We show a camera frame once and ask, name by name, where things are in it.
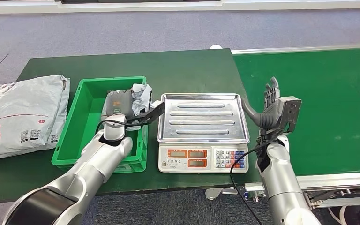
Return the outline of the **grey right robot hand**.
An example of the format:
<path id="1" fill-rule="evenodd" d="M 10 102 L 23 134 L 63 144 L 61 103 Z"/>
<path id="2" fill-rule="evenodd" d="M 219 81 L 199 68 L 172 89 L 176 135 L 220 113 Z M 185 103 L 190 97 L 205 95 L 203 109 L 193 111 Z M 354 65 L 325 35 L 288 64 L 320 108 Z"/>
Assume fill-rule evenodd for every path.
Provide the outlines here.
<path id="1" fill-rule="evenodd" d="M 264 91 L 264 110 L 258 113 L 250 105 L 248 98 L 241 101 L 242 109 L 246 115 L 260 128 L 272 129 L 278 122 L 278 101 L 280 97 L 279 83 L 275 77 L 271 77 L 271 84 L 266 84 Z"/>

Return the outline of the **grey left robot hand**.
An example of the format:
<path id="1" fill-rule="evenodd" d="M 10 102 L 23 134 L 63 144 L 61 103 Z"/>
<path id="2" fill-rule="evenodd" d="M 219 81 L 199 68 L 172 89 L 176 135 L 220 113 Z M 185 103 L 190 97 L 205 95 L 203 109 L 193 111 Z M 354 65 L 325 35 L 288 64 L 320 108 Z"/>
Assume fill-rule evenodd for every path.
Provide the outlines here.
<path id="1" fill-rule="evenodd" d="M 133 116 L 133 99 L 131 90 L 109 90 L 104 101 L 101 116 L 109 117 L 113 114 Z"/>

